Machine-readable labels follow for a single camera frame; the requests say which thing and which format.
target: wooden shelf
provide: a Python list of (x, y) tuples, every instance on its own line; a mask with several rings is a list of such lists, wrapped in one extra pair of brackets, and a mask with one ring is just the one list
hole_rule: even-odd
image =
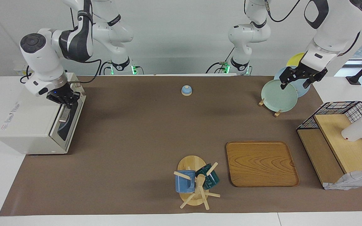
[(341, 132), (351, 123), (346, 115), (316, 115), (316, 123), (344, 173), (362, 170), (362, 140), (350, 142)]
[(320, 182), (336, 183), (344, 173), (321, 130), (298, 130), (298, 134)]

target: wooden board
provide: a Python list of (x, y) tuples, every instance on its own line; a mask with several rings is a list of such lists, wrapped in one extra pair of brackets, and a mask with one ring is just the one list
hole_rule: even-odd
[[(177, 170), (199, 170), (200, 168), (206, 166), (206, 163), (203, 159), (201, 159), (198, 156), (195, 155), (189, 155), (178, 163)], [(198, 187), (195, 187), (195, 195), (192, 197), (192, 199), (188, 202), (188, 205), (190, 206), (199, 206), (202, 203), (204, 203), (204, 199), (200, 195), (199, 192), (197, 192)], [(191, 195), (191, 193), (180, 193), (180, 197), (183, 202), (185, 202), (188, 197)]]
[(283, 142), (230, 142), (228, 167), (234, 186), (297, 186), (299, 177)]
[(317, 115), (315, 120), (344, 173), (362, 170), (362, 140), (350, 142), (341, 132), (350, 121), (346, 115)]
[(298, 134), (321, 184), (336, 183), (344, 173), (321, 130), (298, 130)]

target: wooden stick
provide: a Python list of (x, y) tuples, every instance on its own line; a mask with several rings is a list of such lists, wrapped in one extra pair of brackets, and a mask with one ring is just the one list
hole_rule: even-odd
[(220, 194), (215, 194), (215, 193), (205, 192), (205, 195), (206, 195), (206, 196), (213, 196), (213, 197), (220, 198)]
[(279, 116), (282, 110), (280, 109), (278, 112), (275, 113), (275, 117)]
[(200, 193), (201, 193), (202, 199), (204, 199), (205, 209), (209, 210), (209, 204), (207, 203), (207, 200), (206, 200), (204, 188), (202, 186), (199, 186), (199, 190), (201, 191)]
[(187, 200), (185, 200), (185, 202), (180, 206), (180, 208), (181, 208), (181, 209), (184, 208), (184, 207), (188, 204), (188, 202), (194, 197), (194, 195), (195, 195), (195, 193), (192, 193), (192, 194), (187, 198)]
[(259, 102), (259, 104), (258, 104), (258, 105), (262, 107), (262, 106), (263, 106), (263, 102), (264, 102), (264, 101), (265, 101), (265, 99), (263, 98), (263, 99)]
[(208, 172), (206, 173), (207, 176), (209, 176), (211, 174), (211, 172), (214, 170), (214, 168), (216, 168), (216, 166), (218, 165), (218, 163), (214, 163), (212, 167), (210, 167), (210, 169), (208, 170)]
[(177, 172), (177, 171), (174, 171), (174, 175), (179, 176), (179, 177), (182, 177), (182, 178), (185, 178), (185, 179), (187, 179), (187, 180), (192, 180), (188, 175), (179, 173), (179, 172)]

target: black wire mesh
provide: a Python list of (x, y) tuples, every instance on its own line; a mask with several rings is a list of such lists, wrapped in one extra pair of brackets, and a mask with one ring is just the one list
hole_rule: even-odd
[(348, 101), (348, 102), (329, 102), (323, 104), (311, 117), (309, 117), (297, 130), (305, 129), (319, 129), (315, 121), (316, 115), (333, 115), (345, 114), (350, 122), (355, 122), (362, 117), (362, 102), (361, 101)]

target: wooden tray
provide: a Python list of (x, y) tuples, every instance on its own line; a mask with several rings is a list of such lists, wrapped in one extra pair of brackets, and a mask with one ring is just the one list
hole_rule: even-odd
[(227, 144), (230, 178), (237, 187), (297, 186), (299, 177), (283, 142), (246, 141)]

